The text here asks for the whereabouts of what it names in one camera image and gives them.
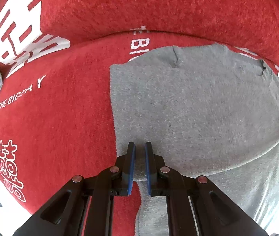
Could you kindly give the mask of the grey knit sweater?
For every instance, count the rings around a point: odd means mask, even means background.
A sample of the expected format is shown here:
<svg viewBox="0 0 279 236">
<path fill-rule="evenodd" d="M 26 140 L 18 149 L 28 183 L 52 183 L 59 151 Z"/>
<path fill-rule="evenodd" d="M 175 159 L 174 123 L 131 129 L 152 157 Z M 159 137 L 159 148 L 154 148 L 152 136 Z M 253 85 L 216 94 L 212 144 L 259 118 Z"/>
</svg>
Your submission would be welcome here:
<svg viewBox="0 0 279 236">
<path fill-rule="evenodd" d="M 279 77 L 219 44 L 151 50 L 110 67 L 117 155 L 136 145 L 137 235 L 167 235 L 166 199 L 147 192 L 144 144 L 188 177 L 207 176 L 279 234 Z"/>
</svg>

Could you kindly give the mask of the red printed bed blanket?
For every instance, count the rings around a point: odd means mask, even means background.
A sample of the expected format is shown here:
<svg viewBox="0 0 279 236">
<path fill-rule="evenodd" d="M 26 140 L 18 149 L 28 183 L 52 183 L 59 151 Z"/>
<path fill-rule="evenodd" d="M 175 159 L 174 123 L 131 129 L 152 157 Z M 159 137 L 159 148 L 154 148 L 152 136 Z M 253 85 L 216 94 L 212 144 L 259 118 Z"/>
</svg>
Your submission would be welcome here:
<svg viewBox="0 0 279 236">
<path fill-rule="evenodd" d="M 1 0 L 0 180 L 30 213 L 117 155 L 110 67 L 162 47 L 219 44 L 279 77 L 279 0 Z M 137 235 L 142 199 L 115 202 Z"/>
</svg>

